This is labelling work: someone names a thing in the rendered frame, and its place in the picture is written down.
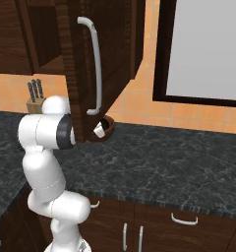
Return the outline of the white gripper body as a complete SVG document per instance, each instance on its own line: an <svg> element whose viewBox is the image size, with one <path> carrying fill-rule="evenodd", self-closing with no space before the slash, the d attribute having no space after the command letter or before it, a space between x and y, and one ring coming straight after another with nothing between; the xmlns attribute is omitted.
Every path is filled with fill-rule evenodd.
<svg viewBox="0 0 236 252"><path fill-rule="evenodd" d="M96 127L93 129L93 132L98 138L103 138L105 136L105 132L101 123L96 125Z"/></svg>

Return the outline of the brown bowl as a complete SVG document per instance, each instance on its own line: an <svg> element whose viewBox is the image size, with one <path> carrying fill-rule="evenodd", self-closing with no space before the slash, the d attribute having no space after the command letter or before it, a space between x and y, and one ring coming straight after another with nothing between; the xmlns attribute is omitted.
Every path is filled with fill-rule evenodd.
<svg viewBox="0 0 236 252"><path fill-rule="evenodd" d="M90 142L104 142L108 140L113 132L114 132L114 119L110 116L105 115L101 120L100 123L102 125L102 128L104 130L105 135L102 138L99 138L94 132L91 133L89 137Z"/></svg>

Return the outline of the dark wood base cabinet door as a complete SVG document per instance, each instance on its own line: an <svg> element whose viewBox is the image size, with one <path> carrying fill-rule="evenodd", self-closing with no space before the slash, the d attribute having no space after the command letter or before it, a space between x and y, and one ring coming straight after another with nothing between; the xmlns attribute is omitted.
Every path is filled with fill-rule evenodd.
<svg viewBox="0 0 236 252"><path fill-rule="evenodd" d="M26 185L0 220L0 252L43 252L52 241L48 222L28 207Z"/></svg>
<svg viewBox="0 0 236 252"><path fill-rule="evenodd" d="M142 252L226 252L233 230L197 231L194 226L176 227L140 223L136 233L138 252L140 226L144 227Z"/></svg>
<svg viewBox="0 0 236 252"><path fill-rule="evenodd" d="M108 215L93 215L79 225L91 252L124 252L123 226L127 223L127 250L133 252L134 220Z"/></svg>

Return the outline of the wooden knife block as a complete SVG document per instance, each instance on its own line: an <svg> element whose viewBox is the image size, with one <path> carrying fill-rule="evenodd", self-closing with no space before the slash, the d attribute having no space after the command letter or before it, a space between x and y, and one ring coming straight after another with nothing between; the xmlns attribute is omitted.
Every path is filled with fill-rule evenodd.
<svg viewBox="0 0 236 252"><path fill-rule="evenodd" d="M27 109L29 114L41 114L44 98L37 98L35 101L31 99L27 102Z"/></svg>

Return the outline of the dark wood drawer front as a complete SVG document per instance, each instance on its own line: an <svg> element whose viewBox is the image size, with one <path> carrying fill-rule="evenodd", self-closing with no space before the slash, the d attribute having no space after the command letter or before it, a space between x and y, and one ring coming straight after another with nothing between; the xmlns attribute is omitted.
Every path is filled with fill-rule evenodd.
<svg viewBox="0 0 236 252"><path fill-rule="evenodd" d="M174 222L171 219L171 213L174 213L174 217L183 221L194 221L196 217L199 218L197 225L183 225ZM236 220L225 217L218 217L213 215L203 215L198 213L191 213L186 211L179 211L171 208L162 208L148 205L135 205L135 236L139 231L138 225L146 222L153 225L167 225L176 227L189 227L194 226L197 231L208 230L216 232L217 230L233 230L233 235L236 230Z"/></svg>
<svg viewBox="0 0 236 252"><path fill-rule="evenodd" d="M92 205L98 204L97 208L91 210L93 215L108 215L129 220L134 218L134 204L131 202L93 196L88 196L88 198Z"/></svg>

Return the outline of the dark framed window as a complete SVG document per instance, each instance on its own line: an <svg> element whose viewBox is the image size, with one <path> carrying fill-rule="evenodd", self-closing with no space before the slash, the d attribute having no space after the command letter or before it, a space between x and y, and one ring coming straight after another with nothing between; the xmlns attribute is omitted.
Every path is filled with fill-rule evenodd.
<svg viewBox="0 0 236 252"><path fill-rule="evenodd" d="M236 107L236 0L160 0L152 99Z"/></svg>

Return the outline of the dark wood wall cabinet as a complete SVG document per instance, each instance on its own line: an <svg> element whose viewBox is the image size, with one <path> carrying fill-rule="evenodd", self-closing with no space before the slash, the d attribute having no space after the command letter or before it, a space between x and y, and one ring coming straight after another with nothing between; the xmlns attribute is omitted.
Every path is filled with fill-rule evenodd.
<svg viewBox="0 0 236 252"><path fill-rule="evenodd" d="M0 0L0 74L64 74L55 0Z"/></svg>

